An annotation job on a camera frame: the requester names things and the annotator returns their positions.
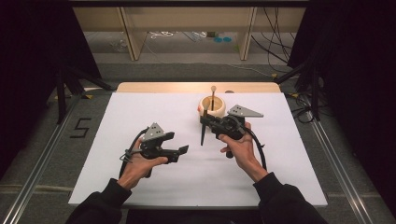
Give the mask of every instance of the floor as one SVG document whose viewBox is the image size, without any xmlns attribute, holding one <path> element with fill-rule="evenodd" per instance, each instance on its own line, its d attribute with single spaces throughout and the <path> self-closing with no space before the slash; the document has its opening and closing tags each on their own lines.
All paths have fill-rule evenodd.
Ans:
<svg viewBox="0 0 396 224">
<path fill-rule="evenodd" d="M 284 49 L 290 52 L 295 34 L 281 34 L 282 43 L 290 48 L 281 48 L 271 43 L 273 34 L 254 34 L 255 39 L 265 48 L 270 47 L 274 55 L 267 53 L 262 47 L 251 42 L 249 55 L 246 61 L 239 59 L 238 47 L 235 44 L 237 36 L 234 33 L 219 33 L 219 37 L 231 38 L 230 42 L 216 42 L 212 37 L 198 37 L 192 33 L 165 33 L 148 34 L 147 42 L 138 61 L 132 62 L 123 40 L 123 33 L 85 33 L 91 47 L 94 59 L 102 73 L 103 80 L 116 86 L 125 80 L 151 80 L 160 76 L 169 76 L 168 69 L 186 68 L 191 74 L 175 75 L 176 79 L 196 76 L 194 72 L 213 65 L 217 71 L 226 71 L 230 77 L 246 74 L 249 77 L 260 76 L 263 80 L 271 81 L 275 76 L 290 70 L 282 60 L 288 56 Z M 147 72 L 147 65 L 156 64 L 154 74 L 145 74 L 144 77 L 136 75 L 132 68 Z M 283 92 L 294 92 L 293 83 L 296 77 L 283 83 L 280 87 Z M 88 82 L 83 82 L 86 88 L 95 88 Z M 0 181 L 0 218 L 5 219 L 8 209 L 16 202 L 17 196 L 26 181 L 32 179 L 32 170 L 43 152 L 53 146 L 49 151 L 48 163 L 42 169 L 42 174 L 37 176 L 34 191 L 27 200 L 22 212 L 13 223 L 60 223 L 65 222 L 73 211 L 68 198 L 77 181 L 79 171 L 89 153 L 94 135 L 99 128 L 100 120 L 105 113 L 106 104 L 111 92 L 102 90 L 89 90 L 88 97 L 67 99 L 70 114 L 69 121 L 64 128 L 57 132 L 57 101 L 56 94 L 49 98 L 48 110 L 37 123 L 32 134 L 30 144 L 21 151 L 13 162 L 6 175 Z M 288 98 L 290 110 L 301 108 L 302 98 Z M 323 192 L 328 198 L 329 205 L 318 208 L 319 212 L 329 223 L 396 223 L 390 214 L 370 179 L 364 173 L 359 161 L 353 153 L 339 128 L 336 118 L 331 115 L 330 108 L 320 111 L 321 121 L 303 123 L 296 119 L 296 125 L 302 136 L 308 156 L 312 162 Z M 302 121 L 309 120 L 309 114 L 299 117 Z M 84 134 L 76 130 L 76 124 L 82 123 L 90 127 Z M 51 136 L 59 134 L 56 142 L 49 142 Z M 354 189 L 356 194 L 350 193 L 346 188 Z M 359 214 L 361 207 L 353 205 L 353 200 L 361 200 L 367 216 Z M 125 222 L 126 210 L 121 223 Z"/>
</svg>

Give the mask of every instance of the white paper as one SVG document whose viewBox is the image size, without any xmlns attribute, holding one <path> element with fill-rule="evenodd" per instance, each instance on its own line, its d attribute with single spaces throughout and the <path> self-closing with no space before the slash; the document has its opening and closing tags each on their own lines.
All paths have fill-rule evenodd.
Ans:
<svg viewBox="0 0 396 224">
<path fill-rule="evenodd" d="M 259 197 L 253 181 L 234 159 L 219 150 L 225 145 L 206 129 L 201 147 L 198 103 L 204 93 L 113 93 L 93 141 L 91 151 L 69 201 L 79 204 L 92 192 L 102 191 L 108 179 L 118 178 L 119 157 L 136 135 L 157 122 L 174 132 L 162 147 L 178 149 L 189 145 L 177 163 L 155 167 L 151 178 L 143 178 L 125 206 L 148 207 L 257 207 Z M 226 110 L 241 105 L 263 118 L 247 118 L 262 144 L 267 168 L 282 183 L 296 186 L 314 206 L 327 205 L 311 162 L 306 154 L 283 93 L 217 94 Z M 260 160 L 257 148 L 256 157 Z"/>
</svg>

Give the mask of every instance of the cup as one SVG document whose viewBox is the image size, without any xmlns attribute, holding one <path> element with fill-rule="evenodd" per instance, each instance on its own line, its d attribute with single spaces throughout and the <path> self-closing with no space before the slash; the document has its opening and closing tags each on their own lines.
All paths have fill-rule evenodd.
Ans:
<svg viewBox="0 0 396 224">
<path fill-rule="evenodd" d="M 212 116 L 215 117 L 219 117 L 222 118 L 225 115 L 225 103 L 224 101 L 215 96 L 214 97 L 214 106 L 213 106 L 213 110 L 212 110 L 212 96 L 206 96 L 204 98 L 201 99 L 201 101 L 198 104 L 198 113 L 200 116 L 202 116 L 204 114 L 204 106 L 203 106 L 203 101 L 205 98 L 209 99 L 210 105 L 209 108 L 207 109 L 207 114 L 210 114 Z"/>
</svg>

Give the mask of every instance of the black sleeve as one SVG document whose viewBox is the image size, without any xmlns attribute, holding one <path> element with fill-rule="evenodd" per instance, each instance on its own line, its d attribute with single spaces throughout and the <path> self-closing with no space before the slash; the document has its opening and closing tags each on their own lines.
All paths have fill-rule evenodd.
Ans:
<svg viewBox="0 0 396 224">
<path fill-rule="evenodd" d="M 116 179 L 110 179 L 105 190 L 92 193 L 73 211 L 66 224 L 119 223 L 122 217 L 120 208 L 131 194 Z"/>
<path fill-rule="evenodd" d="M 253 186 L 260 196 L 259 208 L 265 224 L 327 223 L 296 187 L 282 185 L 274 173 Z"/>
</svg>

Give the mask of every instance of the gray floor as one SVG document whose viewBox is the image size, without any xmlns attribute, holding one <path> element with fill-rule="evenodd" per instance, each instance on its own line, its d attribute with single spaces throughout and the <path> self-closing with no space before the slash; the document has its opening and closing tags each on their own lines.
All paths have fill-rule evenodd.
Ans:
<svg viewBox="0 0 396 224">
<path fill-rule="evenodd" d="M 228 36 L 233 41 L 217 43 L 213 38 L 192 41 L 181 32 L 174 33 L 171 37 L 157 36 L 155 39 L 148 36 L 139 61 L 132 62 L 127 49 L 123 46 L 121 33 L 86 33 L 104 81 L 113 86 L 117 86 L 122 81 L 271 81 L 272 74 L 282 73 L 275 71 L 269 63 L 277 70 L 290 70 L 274 56 L 270 56 L 268 60 L 267 53 L 254 42 L 251 43 L 247 60 L 240 61 L 235 46 L 235 34 L 222 33 L 220 36 Z M 269 42 L 262 34 L 254 36 L 268 48 Z M 290 34 L 282 34 L 282 40 L 287 46 L 291 47 L 293 44 Z M 272 45 L 271 49 L 278 56 L 285 58 L 281 48 Z M 283 83 L 281 90 L 294 92 L 292 86 L 295 80 L 291 78 Z M 87 88 L 94 87 L 88 82 L 83 81 L 83 84 Z M 87 94 L 91 97 L 79 99 L 71 113 L 62 137 L 19 223 L 64 223 L 73 211 L 74 208 L 67 203 L 68 198 L 89 153 L 111 92 L 93 90 L 88 91 Z M 288 98 L 288 102 L 290 110 L 299 107 L 294 99 Z M 353 157 L 336 118 L 331 116 L 330 108 L 325 107 L 320 112 L 320 124 L 367 207 L 372 223 L 396 223 L 359 161 Z M 72 136 L 84 133 L 82 130 L 75 130 L 79 119 L 91 119 L 83 120 L 81 123 L 89 130 L 84 138 L 73 138 Z M 48 110 L 37 123 L 29 145 L 20 152 L 0 181 L 2 220 L 46 147 L 55 129 L 56 121 L 57 102 L 53 94 L 49 98 Z M 296 125 L 319 183 L 328 198 L 329 205 L 318 208 L 319 212 L 329 223 L 359 223 L 314 132 L 313 125 L 303 124 L 298 120 Z"/>
</svg>

